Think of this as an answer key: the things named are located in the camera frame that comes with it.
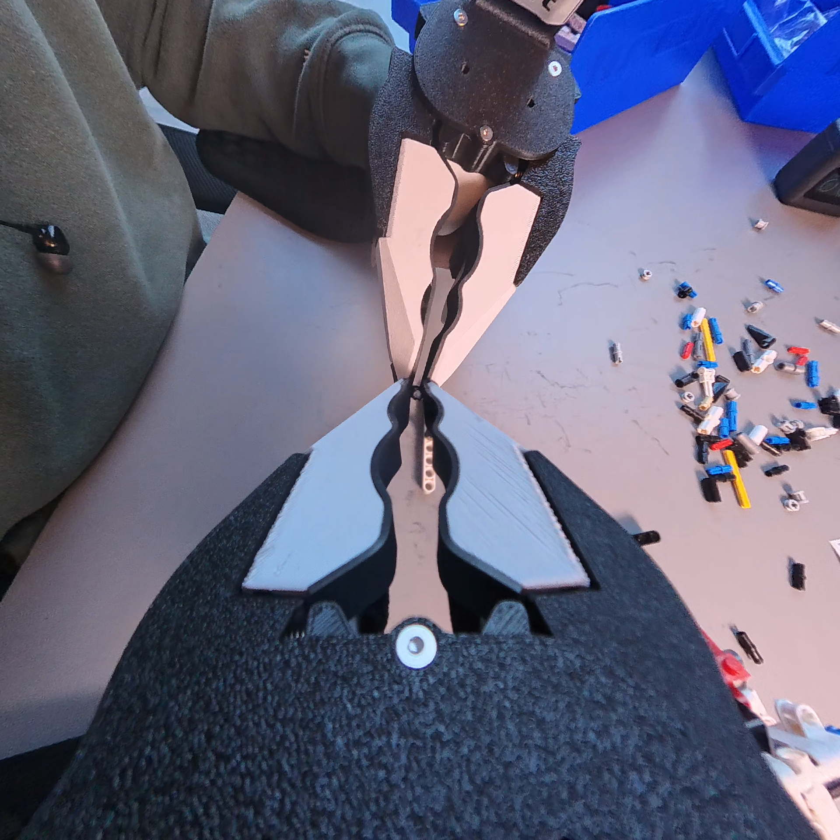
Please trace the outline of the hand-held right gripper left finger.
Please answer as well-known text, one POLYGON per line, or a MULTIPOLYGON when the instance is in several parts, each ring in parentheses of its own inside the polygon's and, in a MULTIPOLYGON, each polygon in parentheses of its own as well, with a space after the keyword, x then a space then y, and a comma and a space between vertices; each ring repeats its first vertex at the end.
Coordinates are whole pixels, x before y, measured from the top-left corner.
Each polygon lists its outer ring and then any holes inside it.
POLYGON ((371 549, 385 517, 371 468, 375 449, 392 430, 387 409, 395 383, 309 453, 244 579, 244 589, 314 594, 371 549))

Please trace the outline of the brick-built truck model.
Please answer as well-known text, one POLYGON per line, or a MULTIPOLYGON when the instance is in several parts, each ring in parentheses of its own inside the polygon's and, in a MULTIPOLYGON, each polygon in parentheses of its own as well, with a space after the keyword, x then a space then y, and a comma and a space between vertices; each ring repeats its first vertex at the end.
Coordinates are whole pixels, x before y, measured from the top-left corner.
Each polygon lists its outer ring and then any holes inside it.
POLYGON ((811 707, 778 699, 773 715, 749 686, 750 673, 735 651, 706 634, 721 677, 757 740, 762 756, 793 802, 823 839, 839 838, 839 734, 811 707))

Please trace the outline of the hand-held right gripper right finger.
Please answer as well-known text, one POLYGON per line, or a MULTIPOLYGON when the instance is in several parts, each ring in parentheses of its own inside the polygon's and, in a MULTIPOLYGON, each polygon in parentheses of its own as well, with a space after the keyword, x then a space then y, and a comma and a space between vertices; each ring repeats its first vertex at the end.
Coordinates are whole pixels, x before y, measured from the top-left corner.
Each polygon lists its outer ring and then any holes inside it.
POLYGON ((588 587, 519 444, 435 383, 426 385, 424 404, 446 488, 444 549, 519 594, 588 587))

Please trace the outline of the person's torso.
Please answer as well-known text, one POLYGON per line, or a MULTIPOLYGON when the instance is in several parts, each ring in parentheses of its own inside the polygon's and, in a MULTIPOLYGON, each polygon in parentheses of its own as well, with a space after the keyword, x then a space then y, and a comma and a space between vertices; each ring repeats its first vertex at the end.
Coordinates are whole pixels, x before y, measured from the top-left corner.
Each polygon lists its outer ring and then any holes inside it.
POLYGON ((201 247, 182 168, 95 2, 2 2, 2 535, 57 498, 142 386, 201 247))

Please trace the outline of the blue storage bin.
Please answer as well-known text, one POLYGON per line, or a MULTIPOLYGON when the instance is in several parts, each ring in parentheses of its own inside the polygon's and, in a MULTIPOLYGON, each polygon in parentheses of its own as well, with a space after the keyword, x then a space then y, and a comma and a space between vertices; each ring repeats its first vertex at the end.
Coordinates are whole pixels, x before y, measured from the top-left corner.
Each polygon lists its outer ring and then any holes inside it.
POLYGON ((573 130, 584 130, 680 84, 739 2, 595 2, 568 47, 581 90, 573 130))
POLYGON ((782 57, 754 2, 744 2, 712 48, 743 121, 819 133, 838 119, 838 16, 782 57))

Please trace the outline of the black clothing toggle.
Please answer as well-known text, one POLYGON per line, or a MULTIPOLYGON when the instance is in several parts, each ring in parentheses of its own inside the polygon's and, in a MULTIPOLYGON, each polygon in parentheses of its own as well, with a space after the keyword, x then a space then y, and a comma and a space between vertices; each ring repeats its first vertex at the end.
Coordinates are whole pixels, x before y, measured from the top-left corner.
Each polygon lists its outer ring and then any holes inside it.
POLYGON ((38 263, 48 272, 65 275, 71 271, 70 245, 60 227, 53 224, 18 224, 5 220, 1 221, 1 225, 28 235, 38 263))

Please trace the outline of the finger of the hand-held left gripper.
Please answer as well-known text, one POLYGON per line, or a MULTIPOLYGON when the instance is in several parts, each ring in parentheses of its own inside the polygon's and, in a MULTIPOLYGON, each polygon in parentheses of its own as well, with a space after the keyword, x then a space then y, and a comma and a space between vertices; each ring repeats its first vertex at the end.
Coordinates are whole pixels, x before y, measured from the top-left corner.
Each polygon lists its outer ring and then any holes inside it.
POLYGON ((390 216, 379 239, 385 326, 397 380, 409 377, 417 361, 424 336, 422 300, 434 277, 432 243, 455 192, 455 176, 433 146, 402 140, 390 216))
POLYGON ((511 298, 540 201, 525 186, 505 185, 479 202, 477 260, 459 288, 457 319, 430 366, 432 382, 447 381, 511 298))

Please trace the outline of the pile of small brick pieces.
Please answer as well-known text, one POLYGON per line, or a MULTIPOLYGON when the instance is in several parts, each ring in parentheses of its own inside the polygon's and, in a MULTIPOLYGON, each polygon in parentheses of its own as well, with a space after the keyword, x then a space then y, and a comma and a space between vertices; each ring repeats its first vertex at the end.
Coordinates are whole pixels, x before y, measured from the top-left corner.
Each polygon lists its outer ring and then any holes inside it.
POLYGON ((678 276, 677 372, 701 512, 838 527, 838 279, 678 276))

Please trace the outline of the white holed beam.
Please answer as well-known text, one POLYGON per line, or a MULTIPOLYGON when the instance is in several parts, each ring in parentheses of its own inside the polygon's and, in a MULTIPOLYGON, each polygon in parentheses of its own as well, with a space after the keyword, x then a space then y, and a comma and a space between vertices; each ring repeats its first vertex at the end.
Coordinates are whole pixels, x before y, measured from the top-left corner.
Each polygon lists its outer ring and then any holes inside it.
POLYGON ((427 431, 424 396, 418 388, 413 391, 411 424, 416 439, 413 444, 413 477, 423 494, 431 496, 436 491, 437 486, 437 476, 434 468, 434 440, 427 431))

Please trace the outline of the small black device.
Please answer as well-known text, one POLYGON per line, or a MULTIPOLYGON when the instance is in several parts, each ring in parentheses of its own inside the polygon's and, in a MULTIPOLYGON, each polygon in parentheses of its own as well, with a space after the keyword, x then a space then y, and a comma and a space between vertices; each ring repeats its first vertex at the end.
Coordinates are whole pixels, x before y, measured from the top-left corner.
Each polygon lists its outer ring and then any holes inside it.
POLYGON ((773 190, 782 204, 839 216, 839 119, 780 169, 773 190))

